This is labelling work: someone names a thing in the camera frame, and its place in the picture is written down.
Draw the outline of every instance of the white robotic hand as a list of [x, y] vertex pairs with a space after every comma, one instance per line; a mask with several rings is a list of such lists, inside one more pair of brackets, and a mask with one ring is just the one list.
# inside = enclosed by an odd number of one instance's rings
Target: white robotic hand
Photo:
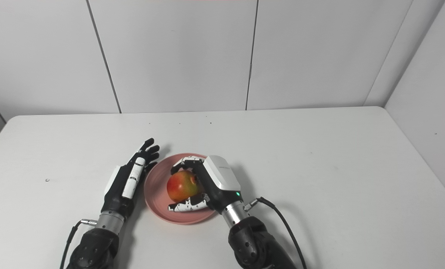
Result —
[[[201, 185], [203, 185], [203, 187], [205, 185], [209, 186], [209, 189], [212, 189], [213, 192], [236, 191], [236, 196], [241, 196], [241, 186], [234, 172], [232, 172], [227, 161], [220, 156], [211, 155], [207, 158], [197, 156], [184, 157], [173, 165], [171, 174], [178, 172], [181, 168], [191, 168], [196, 178], [201, 182]], [[205, 173], [200, 174], [200, 172], [197, 173], [195, 170], [203, 170]], [[208, 207], [207, 202], [209, 202], [210, 199], [210, 194], [207, 194], [204, 189], [202, 194], [196, 194], [186, 200], [168, 205], [168, 210], [191, 212], [204, 209]]]

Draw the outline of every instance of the white table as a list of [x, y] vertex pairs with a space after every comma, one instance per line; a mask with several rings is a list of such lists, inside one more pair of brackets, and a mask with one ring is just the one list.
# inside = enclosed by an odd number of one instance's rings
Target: white table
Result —
[[[113, 168], [149, 137], [163, 157], [226, 158], [246, 201], [282, 211], [311, 269], [445, 269], [445, 189], [378, 107], [13, 118], [0, 134], [0, 269], [57, 268], [72, 225], [98, 217]], [[300, 264], [277, 215], [252, 214]], [[166, 223], [141, 198], [120, 269], [238, 268], [228, 231], [220, 216]]]

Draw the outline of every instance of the cable connector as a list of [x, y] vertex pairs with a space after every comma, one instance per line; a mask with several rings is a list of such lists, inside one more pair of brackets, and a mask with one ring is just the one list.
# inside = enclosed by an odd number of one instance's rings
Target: cable connector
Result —
[[96, 224], [98, 224], [98, 221], [90, 220], [90, 219], [82, 219], [81, 223], [89, 225], [89, 226], [96, 226]]
[[251, 210], [259, 201], [257, 199], [252, 200], [250, 203], [246, 204], [244, 206], [244, 211], [248, 212]]

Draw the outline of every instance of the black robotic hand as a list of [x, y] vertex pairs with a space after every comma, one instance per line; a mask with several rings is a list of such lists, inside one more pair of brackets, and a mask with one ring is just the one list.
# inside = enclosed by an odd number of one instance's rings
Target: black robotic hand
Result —
[[132, 197], [147, 173], [157, 164], [159, 158], [159, 145], [153, 145], [154, 138], [144, 142], [141, 148], [133, 155], [127, 164], [120, 167], [113, 184], [104, 197], [104, 211], [115, 211], [121, 214], [125, 220], [131, 216], [134, 210]]
[[[97, 222], [86, 220], [86, 223], [95, 227], [84, 233], [80, 244], [74, 249], [69, 269], [113, 268], [113, 259], [118, 252], [120, 241], [118, 235], [134, 210], [135, 191], [147, 173], [156, 165], [155, 160], [159, 157], [159, 145], [153, 144], [153, 138], [146, 140], [129, 162], [119, 167], [116, 175], [110, 179], [111, 187], [105, 194], [99, 219]], [[72, 229], [67, 248], [77, 225]], [[60, 268], [63, 266], [67, 248]]]

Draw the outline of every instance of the robot finger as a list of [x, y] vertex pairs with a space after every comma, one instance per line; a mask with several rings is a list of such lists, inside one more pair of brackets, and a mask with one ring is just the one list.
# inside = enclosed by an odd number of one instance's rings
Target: robot finger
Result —
[[149, 153], [149, 154], [151, 154], [151, 153], [155, 153], [155, 152], [158, 152], [159, 151], [159, 145], [154, 145], [154, 146], [152, 146], [151, 148], [148, 148], [146, 151]]
[[154, 138], [151, 137], [150, 139], [144, 141], [144, 144], [142, 144], [139, 151], [146, 151], [146, 149], [149, 148], [153, 144], [154, 144]]

